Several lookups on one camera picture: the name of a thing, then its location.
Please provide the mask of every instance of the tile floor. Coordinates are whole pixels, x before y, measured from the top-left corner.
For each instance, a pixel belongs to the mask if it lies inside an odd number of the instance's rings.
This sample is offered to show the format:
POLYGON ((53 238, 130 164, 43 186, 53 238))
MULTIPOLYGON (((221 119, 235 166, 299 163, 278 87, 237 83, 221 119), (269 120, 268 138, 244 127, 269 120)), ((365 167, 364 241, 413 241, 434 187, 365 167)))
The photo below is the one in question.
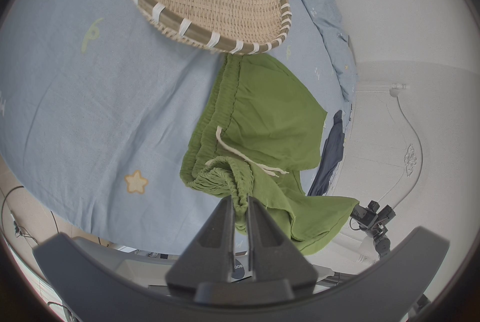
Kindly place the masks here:
MULTIPOLYGON (((0 200, 3 202, 5 195, 14 187, 21 186, 14 174, 9 170, 8 166, 0 156, 0 200)), ((3 208, 2 220, 5 230, 5 237, 11 247, 16 251, 19 257, 40 277, 42 272, 35 261, 32 254, 32 247, 35 246, 33 239, 25 237, 15 237, 14 223, 10 212, 15 216, 18 225, 27 229, 39 243, 50 238, 57 233, 55 222, 50 210, 45 208, 38 200, 36 200, 26 189, 20 188, 13 191, 3 208)), ((70 237, 81 236, 98 243, 98 237, 87 234, 81 229, 72 226, 62 218, 55 215, 58 230, 70 237)), ((106 246, 109 242, 100 239, 102 245, 106 246)))

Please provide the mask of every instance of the drawstring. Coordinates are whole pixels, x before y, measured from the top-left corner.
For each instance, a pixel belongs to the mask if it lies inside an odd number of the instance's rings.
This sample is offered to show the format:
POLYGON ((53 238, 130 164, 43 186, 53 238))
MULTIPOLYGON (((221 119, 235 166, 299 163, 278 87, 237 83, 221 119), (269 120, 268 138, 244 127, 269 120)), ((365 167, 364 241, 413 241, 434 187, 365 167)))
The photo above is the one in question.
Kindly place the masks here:
MULTIPOLYGON (((261 164, 261 163, 257 163, 257 162, 254 162, 253 160, 251 160, 249 157, 247 157, 246 155, 242 154, 240 151, 238 151, 236 148, 233 148, 233 147, 230 147, 228 144, 226 144, 222 138, 220 137, 220 134, 222 133, 222 127, 218 126, 216 128, 216 133, 215 133, 215 137, 217 139, 217 141, 220 143, 220 145, 227 151, 230 151, 231 153, 235 154, 235 155, 238 155, 239 157, 241 157, 243 160, 245 160, 246 162, 250 162, 250 163, 254 163, 256 164, 258 167, 260 167, 263 172, 265 174, 268 174, 270 176, 276 176, 278 177, 277 174, 274 173, 274 171, 277 171, 278 173, 280 174, 288 174, 287 171, 283 171, 282 169, 279 169, 278 167, 269 167, 269 166, 266 166, 264 164, 261 164)), ((207 163, 205 163, 207 166, 210 166, 210 164, 213 162, 213 159, 209 160, 207 163)))

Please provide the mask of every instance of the crumpled blue sheet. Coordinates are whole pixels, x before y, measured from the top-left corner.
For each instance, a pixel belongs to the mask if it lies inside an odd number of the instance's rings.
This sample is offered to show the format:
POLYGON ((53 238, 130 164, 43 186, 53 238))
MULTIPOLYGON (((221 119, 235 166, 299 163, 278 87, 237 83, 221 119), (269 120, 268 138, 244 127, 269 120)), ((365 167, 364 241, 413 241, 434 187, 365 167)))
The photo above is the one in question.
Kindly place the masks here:
MULTIPOLYGON (((348 122, 355 67, 333 0, 290 4, 292 28, 270 54, 327 110, 325 141, 335 112, 348 122)), ((180 254, 218 202, 179 171, 222 57, 161 35, 131 0, 16 0, 0 28, 0 153, 75 226, 180 254)), ((305 191, 314 176, 302 172, 305 191)))

